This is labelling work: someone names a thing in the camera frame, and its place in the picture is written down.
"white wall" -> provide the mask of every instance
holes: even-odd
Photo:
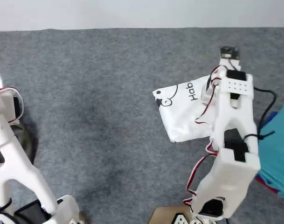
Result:
[[[0,30],[284,27],[284,0],[0,0]]]

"blue fabric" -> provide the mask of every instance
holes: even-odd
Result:
[[[277,111],[270,112],[270,115],[265,119],[263,126],[267,125],[276,115]]]
[[[277,189],[284,197],[284,106],[261,130],[261,134],[275,133],[259,141],[260,177],[265,184]]]

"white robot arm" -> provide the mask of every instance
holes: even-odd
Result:
[[[220,65],[203,87],[202,101],[208,108],[214,99],[217,108],[210,143],[206,147],[208,156],[216,158],[196,191],[190,190],[189,186],[197,167],[206,157],[197,163],[188,181],[187,189],[193,196],[184,202],[196,217],[194,223],[210,223],[231,217],[260,170],[252,108],[253,77],[240,68],[238,49],[222,48]],[[240,141],[224,139],[229,125],[238,130],[242,138]]]
[[[0,221],[5,224],[84,224],[79,219],[79,208],[74,198],[66,195],[56,200],[40,171],[31,164],[15,137],[10,125],[21,115],[14,120],[4,116],[5,112],[14,111],[3,101],[2,94],[7,91],[14,91],[20,96],[13,87],[3,88],[0,78],[0,153],[5,160],[0,163]],[[32,190],[38,200],[15,211],[7,188],[7,181],[12,179]]]

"bag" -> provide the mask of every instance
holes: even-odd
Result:
[[[213,102],[197,124],[206,108],[201,101],[201,92],[209,76],[153,91],[159,112],[171,142],[181,142],[210,136],[215,120]]]

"floor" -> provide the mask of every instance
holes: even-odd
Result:
[[[0,32],[0,74],[24,97],[35,165],[55,196],[73,195],[95,224],[146,224],[156,207],[181,205],[208,138],[171,143],[152,91],[209,74],[223,45],[240,47],[242,70],[278,93],[279,110],[284,28]],[[270,100],[255,93],[255,121]],[[34,200],[10,186],[17,208]],[[254,180],[230,221],[284,224],[284,199]]]

